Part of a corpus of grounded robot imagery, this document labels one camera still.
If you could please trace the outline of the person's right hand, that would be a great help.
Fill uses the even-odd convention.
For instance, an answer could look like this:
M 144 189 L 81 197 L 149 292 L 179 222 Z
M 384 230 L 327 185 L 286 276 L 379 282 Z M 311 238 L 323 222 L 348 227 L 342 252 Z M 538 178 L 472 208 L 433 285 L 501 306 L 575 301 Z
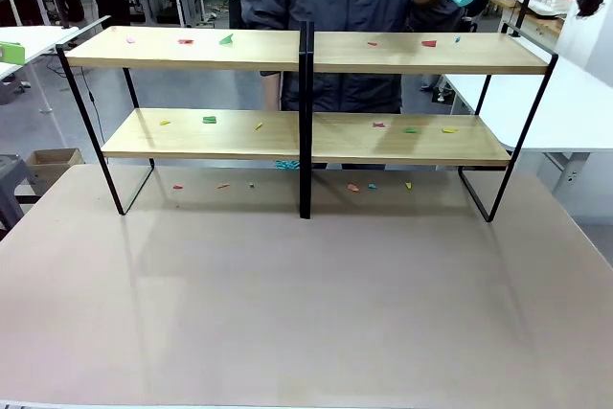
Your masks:
M 274 74 L 261 78 L 263 89 L 264 109 L 267 111 L 277 111 L 280 107 L 280 85 L 281 75 Z

